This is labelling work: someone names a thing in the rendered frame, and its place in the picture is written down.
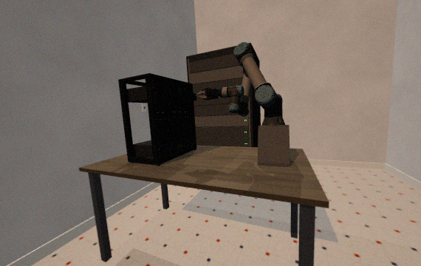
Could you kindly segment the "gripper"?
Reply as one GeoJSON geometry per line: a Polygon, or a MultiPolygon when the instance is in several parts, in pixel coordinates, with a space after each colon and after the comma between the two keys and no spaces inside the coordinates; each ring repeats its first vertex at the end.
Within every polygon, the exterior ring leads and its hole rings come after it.
{"type": "MultiPolygon", "coordinates": [[[[211,89],[211,88],[205,88],[205,89],[211,89]]],[[[204,99],[204,100],[211,100],[211,99],[218,99],[218,96],[205,96],[205,95],[203,95],[203,96],[201,96],[200,94],[204,94],[205,93],[205,89],[203,89],[201,92],[199,92],[198,94],[196,94],[196,96],[198,97],[198,98],[201,98],[201,99],[204,99]],[[204,92],[204,93],[203,93],[204,92]],[[199,96],[200,95],[200,96],[199,96]]],[[[222,88],[220,88],[220,90],[219,90],[219,96],[221,97],[221,98],[223,98],[222,97],[222,88]]]]}

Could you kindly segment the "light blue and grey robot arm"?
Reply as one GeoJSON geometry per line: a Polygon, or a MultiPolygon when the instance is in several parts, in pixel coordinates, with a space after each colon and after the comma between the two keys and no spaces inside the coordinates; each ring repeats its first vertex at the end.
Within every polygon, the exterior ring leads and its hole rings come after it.
{"type": "Polygon", "coordinates": [[[282,117],[282,97],[280,94],[275,93],[271,84],[267,83],[264,79],[256,64],[256,56],[249,44],[246,42],[238,44],[233,54],[237,58],[240,66],[244,66],[244,76],[241,86],[222,88],[222,97],[230,98],[229,112],[238,113],[243,117],[249,114],[247,107],[251,86],[253,85],[256,102],[264,109],[262,126],[285,125],[282,117]]]}

